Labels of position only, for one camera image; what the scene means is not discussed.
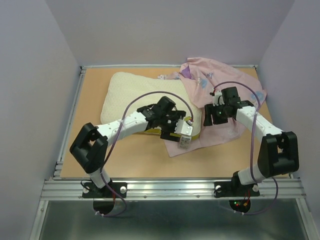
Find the pink cartoon pillowcase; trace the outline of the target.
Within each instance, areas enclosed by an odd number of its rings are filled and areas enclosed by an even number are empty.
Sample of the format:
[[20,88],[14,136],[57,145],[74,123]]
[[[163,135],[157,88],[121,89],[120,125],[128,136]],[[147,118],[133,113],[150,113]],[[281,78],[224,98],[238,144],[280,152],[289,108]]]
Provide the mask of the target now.
[[[236,87],[242,101],[248,100],[254,106],[262,105],[267,97],[266,90],[255,77],[225,63],[202,57],[188,58],[180,71],[169,75],[160,75],[162,80],[182,81],[189,100],[203,110],[207,104],[224,103],[220,91]],[[233,120],[224,124],[202,126],[199,137],[192,140],[188,149],[178,148],[176,143],[166,141],[165,146],[170,157],[175,157],[199,148],[228,143],[239,138],[245,127]]]

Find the cream yellow pillow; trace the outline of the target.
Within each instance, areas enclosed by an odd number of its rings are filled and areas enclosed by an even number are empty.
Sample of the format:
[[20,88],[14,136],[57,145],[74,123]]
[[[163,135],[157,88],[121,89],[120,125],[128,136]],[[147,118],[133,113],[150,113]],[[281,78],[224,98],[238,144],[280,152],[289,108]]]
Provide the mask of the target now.
[[156,92],[142,97],[134,102],[127,111],[127,116],[138,108],[155,104],[161,97],[167,96],[176,103],[179,111],[185,111],[185,119],[193,112],[192,139],[200,136],[202,124],[202,111],[189,99],[188,93],[179,79],[153,79],[145,76],[135,75],[128,72],[117,72],[110,79],[107,94],[100,114],[102,124],[111,123],[121,119],[126,107],[139,96]]

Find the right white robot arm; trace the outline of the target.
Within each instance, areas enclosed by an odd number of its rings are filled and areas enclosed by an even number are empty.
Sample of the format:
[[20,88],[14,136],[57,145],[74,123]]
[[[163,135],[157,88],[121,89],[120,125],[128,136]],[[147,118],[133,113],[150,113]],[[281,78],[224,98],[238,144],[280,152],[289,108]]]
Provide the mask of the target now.
[[285,132],[270,123],[253,103],[241,100],[236,87],[214,90],[211,96],[212,103],[204,107],[205,127],[233,119],[251,131],[253,140],[260,141],[257,163],[233,174],[230,182],[233,194],[242,195],[248,186],[299,169],[298,138],[294,132]]

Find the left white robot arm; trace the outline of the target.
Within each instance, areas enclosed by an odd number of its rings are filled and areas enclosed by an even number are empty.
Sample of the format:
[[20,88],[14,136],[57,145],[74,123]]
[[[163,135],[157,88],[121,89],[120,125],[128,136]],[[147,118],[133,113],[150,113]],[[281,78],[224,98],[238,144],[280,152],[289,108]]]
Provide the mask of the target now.
[[111,178],[104,165],[118,140],[156,128],[164,140],[179,142],[181,137],[191,136],[192,121],[185,120],[186,112],[175,106],[174,101],[163,96],[156,104],[125,113],[119,120],[101,125],[89,122],[81,128],[69,151],[93,181],[95,193],[100,197],[111,193]]

